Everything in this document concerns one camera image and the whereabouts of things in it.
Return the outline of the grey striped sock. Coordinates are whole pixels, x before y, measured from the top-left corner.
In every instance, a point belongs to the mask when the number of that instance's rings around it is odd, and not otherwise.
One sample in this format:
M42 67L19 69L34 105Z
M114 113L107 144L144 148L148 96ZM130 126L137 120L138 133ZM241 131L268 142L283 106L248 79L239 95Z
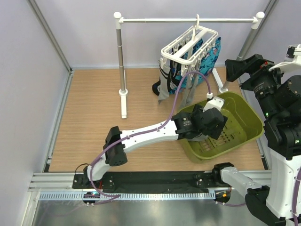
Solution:
M160 86L159 86L159 96L158 96L158 104L160 104L163 100L169 97L169 85L167 84L170 81L170 61L164 63L163 66L160 66Z
M188 78L186 83L186 89L184 91L182 101L178 108L179 110L183 109L184 107L192 103L195 94L195 89L198 84L198 74L196 71L191 71L187 77Z
M189 144L197 153L222 153L236 146L238 140L234 130L224 127L217 140L207 137L202 141L191 141Z

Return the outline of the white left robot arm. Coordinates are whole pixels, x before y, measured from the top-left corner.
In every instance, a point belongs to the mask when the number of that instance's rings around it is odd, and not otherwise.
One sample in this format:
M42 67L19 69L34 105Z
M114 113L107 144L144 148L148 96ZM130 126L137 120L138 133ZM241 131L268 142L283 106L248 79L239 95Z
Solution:
M112 127L103 151L84 169L83 183L88 188L97 187L111 167L127 163L127 153L143 146L201 136L217 140L227 120L218 108L206 110L196 104L192 112L180 111L166 121L148 127L123 131L118 126Z

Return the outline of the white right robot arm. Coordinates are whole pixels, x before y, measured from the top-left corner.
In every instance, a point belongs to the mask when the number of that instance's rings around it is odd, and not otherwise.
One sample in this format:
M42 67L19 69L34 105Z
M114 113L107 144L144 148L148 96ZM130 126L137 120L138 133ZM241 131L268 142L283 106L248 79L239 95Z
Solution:
M212 170L216 186L230 185L245 199L250 213L269 226L284 226L288 220L301 222L301 78L284 73L300 69L301 57L275 64L255 54L245 60L226 60L226 80L235 81L244 73L249 79L241 84L249 90L265 117L264 134L271 157L271 183L262 186L240 173L231 163Z

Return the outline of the white clip hanger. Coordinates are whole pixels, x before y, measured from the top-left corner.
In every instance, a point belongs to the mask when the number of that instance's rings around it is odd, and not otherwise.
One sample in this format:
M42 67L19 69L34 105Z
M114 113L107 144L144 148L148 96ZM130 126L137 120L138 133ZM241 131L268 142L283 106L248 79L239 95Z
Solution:
M195 66L215 46L218 32L200 25L200 17L188 30L161 49L159 66L163 68L168 60L183 67Z

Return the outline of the blue patterned sock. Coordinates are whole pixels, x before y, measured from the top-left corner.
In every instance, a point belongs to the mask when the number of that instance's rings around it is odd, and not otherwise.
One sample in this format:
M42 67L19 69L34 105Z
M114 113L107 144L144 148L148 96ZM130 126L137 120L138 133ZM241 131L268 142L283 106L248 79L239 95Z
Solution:
M219 57L219 53L221 50L221 37L218 37L215 40L215 46L210 48L210 50L206 53L206 55L201 59L201 64L199 66L199 72L203 74L205 77L211 73L212 69L215 66L215 63ZM203 40L197 42L197 44L193 47L193 53L195 53L201 46L203 45ZM198 75L198 83L197 85L201 84L204 79ZM185 78L184 82L182 83L181 88L186 88L187 78Z
M181 76L182 65L175 61L170 61L169 67L170 67L170 70L169 70L168 79L167 79L167 88L168 88L169 94L175 94L176 90L178 88L178 85L182 79L182 76Z

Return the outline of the green plastic basket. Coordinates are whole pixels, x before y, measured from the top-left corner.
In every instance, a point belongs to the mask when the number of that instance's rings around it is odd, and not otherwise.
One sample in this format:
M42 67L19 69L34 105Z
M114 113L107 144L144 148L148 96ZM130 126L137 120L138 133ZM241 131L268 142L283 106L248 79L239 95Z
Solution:
M217 158L257 139L264 132L263 122L260 117L239 94L228 91L219 94L218 97L224 99L224 105L221 112L228 117L224 127L235 131L238 144L222 153L197 153L191 148L189 140L179 140L179 144L191 162L201 163L202 161Z

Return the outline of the blue patterned sock front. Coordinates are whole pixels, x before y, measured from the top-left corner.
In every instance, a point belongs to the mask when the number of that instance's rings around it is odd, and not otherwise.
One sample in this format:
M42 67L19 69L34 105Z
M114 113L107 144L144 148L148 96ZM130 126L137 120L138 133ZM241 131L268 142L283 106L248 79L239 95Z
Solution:
M178 88L178 85L182 79L182 76L181 76L182 65L175 61L170 61L169 67L170 67L170 70L169 70L168 79L167 79L167 88L168 88L169 94L175 94L176 90Z

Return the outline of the black sock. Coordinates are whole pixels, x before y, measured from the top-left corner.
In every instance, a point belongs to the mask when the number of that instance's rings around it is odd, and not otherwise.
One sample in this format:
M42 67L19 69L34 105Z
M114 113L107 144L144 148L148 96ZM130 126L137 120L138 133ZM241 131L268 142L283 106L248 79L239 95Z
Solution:
M159 96L159 94L160 94L160 84L161 84L161 82L157 81L152 85L152 91L157 96Z

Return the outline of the white clothes rack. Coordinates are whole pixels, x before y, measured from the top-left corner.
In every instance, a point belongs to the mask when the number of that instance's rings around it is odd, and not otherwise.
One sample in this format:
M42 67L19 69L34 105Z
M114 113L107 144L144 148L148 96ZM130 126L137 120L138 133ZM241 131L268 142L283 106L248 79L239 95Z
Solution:
M122 49L122 37L121 37L121 25L123 23L198 23L199 21L205 23L251 23L252 28L258 28L262 19L265 17L264 12L258 12L253 18L205 18L199 19L199 15L196 18L145 18L145 19L124 19L120 12L113 14L115 19L116 33L117 33L117 47L118 47L118 61L119 61L119 75L120 75L120 90L119 95L121 98L121 118L127 117L127 94L126 89L126 74L124 70L123 62L123 49Z

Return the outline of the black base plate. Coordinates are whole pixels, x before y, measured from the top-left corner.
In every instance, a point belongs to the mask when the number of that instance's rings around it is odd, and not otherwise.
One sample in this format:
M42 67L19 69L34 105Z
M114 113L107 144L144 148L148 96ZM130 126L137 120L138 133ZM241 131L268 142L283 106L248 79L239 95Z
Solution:
M106 172L95 180L106 193L193 193L209 188L228 188L210 171Z

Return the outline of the aluminium frame rail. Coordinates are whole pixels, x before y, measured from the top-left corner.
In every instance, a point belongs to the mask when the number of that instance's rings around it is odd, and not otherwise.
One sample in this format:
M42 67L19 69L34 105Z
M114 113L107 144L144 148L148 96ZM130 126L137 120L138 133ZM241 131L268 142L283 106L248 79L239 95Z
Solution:
M74 173L34 173L28 191L64 191L70 190Z

